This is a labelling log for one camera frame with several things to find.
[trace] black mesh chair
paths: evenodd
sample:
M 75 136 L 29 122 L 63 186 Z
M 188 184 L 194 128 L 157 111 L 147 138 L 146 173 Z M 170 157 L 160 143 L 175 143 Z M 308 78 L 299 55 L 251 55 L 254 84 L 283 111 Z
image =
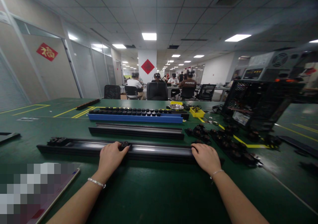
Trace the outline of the black mesh chair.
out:
M 138 91 L 135 86 L 125 86 L 127 100 L 138 100 Z
M 120 100 L 120 86 L 106 85 L 104 88 L 104 99 Z
M 195 87 L 183 87 L 181 91 L 182 99 L 192 99 L 194 98 Z
M 199 101 L 200 100 L 212 101 L 215 87 L 216 85 L 210 85 L 210 84 L 201 85 L 199 94 L 195 96 L 195 99 L 198 99 Z
M 167 84 L 147 83 L 147 100 L 168 100 Z

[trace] silver bracelet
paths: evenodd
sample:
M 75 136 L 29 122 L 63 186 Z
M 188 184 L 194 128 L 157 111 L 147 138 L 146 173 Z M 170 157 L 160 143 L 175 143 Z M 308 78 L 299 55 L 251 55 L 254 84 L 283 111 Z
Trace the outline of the silver bracelet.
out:
M 87 180 L 97 184 L 98 186 L 103 187 L 103 189 L 106 187 L 106 184 L 101 184 L 100 182 L 98 182 L 98 181 L 96 181 L 96 180 L 94 180 L 92 178 L 88 178 Z
M 216 175 L 216 174 L 219 173 L 219 172 L 224 172 L 224 170 L 223 170 L 223 169 L 220 169 L 219 171 L 215 171 L 215 172 L 211 175 L 210 179 L 212 179 L 213 176 Z

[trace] metal bowl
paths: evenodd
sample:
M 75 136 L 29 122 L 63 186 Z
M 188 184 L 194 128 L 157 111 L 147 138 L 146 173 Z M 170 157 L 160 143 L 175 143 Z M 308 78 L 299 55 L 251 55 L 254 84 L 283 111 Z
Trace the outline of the metal bowl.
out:
M 171 110 L 182 110 L 184 108 L 182 105 L 179 104 L 171 104 L 169 107 L 171 108 Z

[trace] green workbench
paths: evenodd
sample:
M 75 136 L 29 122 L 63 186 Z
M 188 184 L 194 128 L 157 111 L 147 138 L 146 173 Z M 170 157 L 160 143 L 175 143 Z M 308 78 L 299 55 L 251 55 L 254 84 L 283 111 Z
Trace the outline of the green workbench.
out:
M 46 144 L 53 136 L 106 139 L 118 141 L 135 141 L 146 143 L 190 145 L 196 138 L 185 135 L 184 140 L 151 139 L 126 136 L 92 136 L 88 127 L 95 126 L 86 116 L 88 109 L 77 111 L 74 107 L 91 99 L 61 98 L 33 106 L 0 113 L 0 131 L 17 132 L 21 137 L 8 141 L 0 146 L 0 163 L 44 163 L 69 162 L 81 163 L 81 172 L 67 188 L 62 197 L 45 217 L 44 223 L 63 206 L 63 204 L 86 182 L 98 167 L 98 158 L 42 154 L 37 144 Z M 188 102 L 200 104 L 203 110 L 211 109 L 219 102 Z M 92 107 L 132 107 L 164 109 L 169 101 L 136 101 L 136 100 L 102 100 Z M 299 107 L 288 108 L 298 112 Z M 312 141 L 315 145 L 317 134 L 307 131 L 295 131 L 289 117 L 284 115 L 275 126 L 276 135 L 288 135 Z M 315 125 L 313 114 L 304 118 L 306 125 Z M 21 121 L 22 117 L 37 118 L 33 121 Z M 203 120 L 213 117 L 221 125 L 223 117 L 206 114 Z M 182 124 L 143 123 L 144 125 L 194 128 L 202 123 L 198 118 Z M 212 124 L 205 124 L 207 129 L 220 129 Z M 247 144 L 243 132 L 238 137 Z M 301 169 L 299 161 L 317 162 L 312 157 L 302 157 L 294 153 L 294 148 L 283 144 L 279 151 L 266 148 L 251 148 L 250 152 L 262 158 L 264 168 L 248 168 L 234 164 L 212 142 L 220 157 L 225 158 L 223 169 L 237 186 L 256 206 L 270 223 L 318 223 L 318 180 Z M 107 187 L 101 192 L 88 223 L 230 223 L 226 209 L 215 185 L 209 176 L 197 165 L 126 160 L 113 174 Z

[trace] hand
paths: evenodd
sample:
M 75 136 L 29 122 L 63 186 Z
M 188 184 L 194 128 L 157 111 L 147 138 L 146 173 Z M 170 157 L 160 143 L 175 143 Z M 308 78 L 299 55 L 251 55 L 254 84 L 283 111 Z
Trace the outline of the hand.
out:
M 200 167 L 210 176 L 221 169 L 218 153 L 214 148 L 206 144 L 191 144 L 192 154 Z
M 121 143 L 116 141 L 115 143 L 106 145 L 100 151 L 99 165 L 96 172 L 97 179 L 99 179 L 96 179 L 97 181 L 105 183 L 122 162 L 124 156 L 129 150 L 129 146 L 125 147 L 123 151 L 119 151 L 118 147 L 120 146 Z

